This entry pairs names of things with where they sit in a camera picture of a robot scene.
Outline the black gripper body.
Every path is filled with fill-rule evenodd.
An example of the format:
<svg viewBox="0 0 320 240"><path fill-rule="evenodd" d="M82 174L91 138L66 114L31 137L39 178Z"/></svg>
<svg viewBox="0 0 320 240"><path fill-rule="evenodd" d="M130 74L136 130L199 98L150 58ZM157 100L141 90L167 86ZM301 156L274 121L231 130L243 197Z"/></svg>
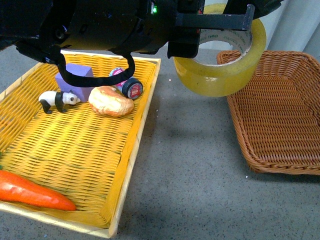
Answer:
<svg viewBox="0 0 320 240"><path fill-rule="evenodd" d="M202 14L203 0L150 0L147 14L147 36L151 42L147 53L154 55L168 44L167 56L194 58L198 53L200 32L196 27L182 23L185 15L194 17Z"/></svg>

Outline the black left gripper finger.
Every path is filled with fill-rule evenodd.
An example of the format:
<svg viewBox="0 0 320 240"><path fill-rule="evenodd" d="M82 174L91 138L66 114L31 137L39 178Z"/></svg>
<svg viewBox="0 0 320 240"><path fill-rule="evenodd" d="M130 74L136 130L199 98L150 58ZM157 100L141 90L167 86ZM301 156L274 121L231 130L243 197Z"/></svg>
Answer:
<svg viewBox="0 0 320 240"><path fill-rule="evenodd" d="M255 7L248 4L245 14L178 13L174 26L187 29L249 31L254 12Z"/></svg>

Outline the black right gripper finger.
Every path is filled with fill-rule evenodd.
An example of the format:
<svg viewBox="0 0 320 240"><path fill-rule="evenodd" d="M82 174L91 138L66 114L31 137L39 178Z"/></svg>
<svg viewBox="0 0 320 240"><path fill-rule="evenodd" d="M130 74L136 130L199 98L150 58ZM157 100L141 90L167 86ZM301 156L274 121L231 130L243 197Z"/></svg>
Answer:
<svg viewBox="0 0 320 240"><path fill-rule="evenodd" d="M267 16L282 5L283 0L228 0L223 14L244 15L248 5L253 5L254 19Z"/></svg>

